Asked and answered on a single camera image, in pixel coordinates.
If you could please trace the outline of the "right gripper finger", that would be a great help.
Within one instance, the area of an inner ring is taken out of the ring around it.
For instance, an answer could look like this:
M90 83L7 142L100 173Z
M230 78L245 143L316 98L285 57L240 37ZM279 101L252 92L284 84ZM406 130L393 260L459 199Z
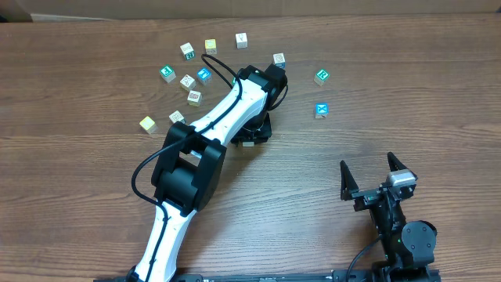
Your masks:
M391 172L407 169L407 167L392 153L387 153L387 162Z
M345 161L340 162L341 170L341 191L340 198L343 201L349 201L353 199L353 194L359 192L359 186L354 180L348 165Z

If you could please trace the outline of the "white block green number side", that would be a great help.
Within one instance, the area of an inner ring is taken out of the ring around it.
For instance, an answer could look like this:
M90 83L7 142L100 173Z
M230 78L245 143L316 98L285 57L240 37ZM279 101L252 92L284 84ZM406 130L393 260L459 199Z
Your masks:
M182 124L186 123L185 117L178 110L169 115L169 120L172 124L175 124L176 122L180 122Z

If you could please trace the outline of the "wooden block airplane drawing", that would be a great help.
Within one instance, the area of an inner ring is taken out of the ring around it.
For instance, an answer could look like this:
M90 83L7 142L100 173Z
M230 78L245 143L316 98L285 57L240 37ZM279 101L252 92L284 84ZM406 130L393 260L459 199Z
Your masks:
M192 91L195 86L196 86L196 80L186 74L181 80L180 80L181 86L183 89L185 89L187 92Z

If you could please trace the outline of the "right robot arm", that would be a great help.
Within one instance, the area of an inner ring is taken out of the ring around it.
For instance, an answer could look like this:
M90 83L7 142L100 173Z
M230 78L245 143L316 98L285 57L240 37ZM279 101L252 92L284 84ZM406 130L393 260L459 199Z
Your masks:
M401 202L414 195L418 176L392 152L387 154L390 172L377 188L361 191L345 161L340 162L340 199L353 201L353 208L368 210L377 229L377 238L351 261L344 279L349 281L357 261L376 244L382 244L385 260L375 262L366 272L368 281L439 281L434 262L438 231L428 221L407 222Z

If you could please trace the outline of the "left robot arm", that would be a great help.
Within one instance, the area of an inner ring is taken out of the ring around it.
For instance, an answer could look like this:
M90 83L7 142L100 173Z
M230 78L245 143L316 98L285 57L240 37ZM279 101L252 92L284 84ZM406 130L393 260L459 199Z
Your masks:
M235 79L230 93L201 119L176 121L148 158L156 162L150 199L156 214L145 253L127 281L171 280L188 225L218 186L227 146L253 146L271 137L269 113L286 95L286 71L273 64L264 71L248 66Z

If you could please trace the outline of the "blue letter X block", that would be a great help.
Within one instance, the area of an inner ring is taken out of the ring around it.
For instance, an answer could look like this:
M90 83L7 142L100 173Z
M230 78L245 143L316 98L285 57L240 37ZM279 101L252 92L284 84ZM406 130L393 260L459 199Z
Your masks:
M326 118L329 114L329 107L327 103L317 103L315 105L315 119Z

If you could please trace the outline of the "wooden block yellow side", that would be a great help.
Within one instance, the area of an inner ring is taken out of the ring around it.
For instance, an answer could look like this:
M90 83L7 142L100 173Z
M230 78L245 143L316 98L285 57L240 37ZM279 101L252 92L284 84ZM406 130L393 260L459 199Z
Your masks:
M187 101L189 105L199 107L202 101L202 94L198 91L191 90L187 97Z

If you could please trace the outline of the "white block blue side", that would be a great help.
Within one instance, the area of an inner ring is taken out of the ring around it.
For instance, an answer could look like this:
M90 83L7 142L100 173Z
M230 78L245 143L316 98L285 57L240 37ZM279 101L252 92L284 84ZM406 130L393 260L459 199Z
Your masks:
M285 60L285 56L283 53L276 53L272 56L272 58L273 58L274 65L276 65L277 67L280 67L282 69L285 68L286 60Z

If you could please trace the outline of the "blue letter T block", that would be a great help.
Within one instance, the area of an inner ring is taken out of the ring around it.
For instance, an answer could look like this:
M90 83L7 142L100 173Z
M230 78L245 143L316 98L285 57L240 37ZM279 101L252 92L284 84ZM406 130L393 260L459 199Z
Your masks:
M207 85L212 80L212 73L206 67L199 69L196 76L202 85Z

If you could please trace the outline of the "green letter R block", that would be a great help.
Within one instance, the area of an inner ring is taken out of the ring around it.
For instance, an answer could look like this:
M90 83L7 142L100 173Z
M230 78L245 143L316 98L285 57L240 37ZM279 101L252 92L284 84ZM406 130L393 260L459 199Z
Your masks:
M314 77L314 82L318 86L323 86L326 81L329 79L330 73L326 71L325 69L320 69L316 72L315 77Z

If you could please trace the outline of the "white block top centre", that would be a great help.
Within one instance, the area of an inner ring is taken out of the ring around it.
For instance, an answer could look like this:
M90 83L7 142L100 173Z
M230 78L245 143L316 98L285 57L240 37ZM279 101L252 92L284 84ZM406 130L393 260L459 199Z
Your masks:
M246 49L248 47L248 40L246 33L236 34L236 47L238 49Z

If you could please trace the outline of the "yellow top block far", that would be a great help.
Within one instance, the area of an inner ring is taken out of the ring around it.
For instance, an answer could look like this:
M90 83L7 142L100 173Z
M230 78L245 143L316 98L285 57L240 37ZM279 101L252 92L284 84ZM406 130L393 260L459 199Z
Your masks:
M216 55L217 54L217 44L216 40L213 38L206 39L204 41L205 52L208 55Z

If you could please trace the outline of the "green letter block left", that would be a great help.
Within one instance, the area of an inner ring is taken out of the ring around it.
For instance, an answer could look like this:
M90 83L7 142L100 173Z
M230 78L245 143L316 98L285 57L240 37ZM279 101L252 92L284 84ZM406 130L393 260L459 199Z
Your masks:
M160 76L167 82L171 83L175 80L176 74L173 68L170 65L163 66L160 70Z

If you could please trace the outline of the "yellow top block near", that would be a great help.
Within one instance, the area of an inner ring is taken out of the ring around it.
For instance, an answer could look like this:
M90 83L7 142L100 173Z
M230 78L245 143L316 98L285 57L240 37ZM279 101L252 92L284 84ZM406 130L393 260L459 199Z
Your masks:
M139 122L141 128L147 132L148 134L153 134L155 133L156 130L158 130L158 127L157 127L157 124L155 123L155 121L149 117L149 116L146 116L144 117L140 122Z

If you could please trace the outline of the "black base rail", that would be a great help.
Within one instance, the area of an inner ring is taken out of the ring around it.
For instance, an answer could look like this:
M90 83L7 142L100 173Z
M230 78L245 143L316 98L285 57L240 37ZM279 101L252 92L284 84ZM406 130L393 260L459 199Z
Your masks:
M331 273L301 273L301 274L270 274L270 275L237 275L237 276L212 276L203 277L200 274L179 274L174 275L170 281L174 282L344 282L346 281L347 270L334 270ZM115 277L106 279L93 280L95 282L125 282L126 277ZM383 281L379 278L374 278L370 270L352 270L349 277L350 282L370 282ZM442 281L437 270L431 270L430 275L414 274L413 277L404 278L402 275L397 275L391 281Z

